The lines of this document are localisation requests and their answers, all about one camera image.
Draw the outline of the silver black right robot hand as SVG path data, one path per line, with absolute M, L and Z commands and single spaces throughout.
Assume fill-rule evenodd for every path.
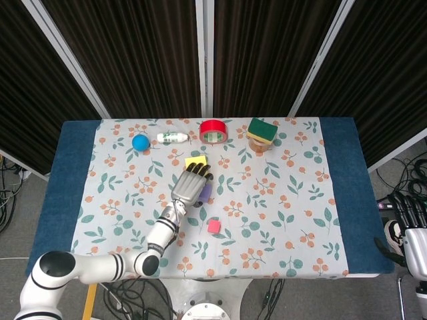
M 375 237 L 378 250 L 389 260 L 407 267 L 411 276 L 426 280 L 426 204 L 411 196 L 394 192 L 387 196 L 396 216 L 400 234 L 395 236 L 402 254 L 393 253 Z

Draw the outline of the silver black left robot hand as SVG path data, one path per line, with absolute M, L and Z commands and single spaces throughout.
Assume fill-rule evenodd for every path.
M 213 175 L 209 172 L 210 168 L 208 164 L 190 163 L 173 187 L 171 199 L 179 201 L 185 207 L 197 203 L 203 188 L 213 179 Z

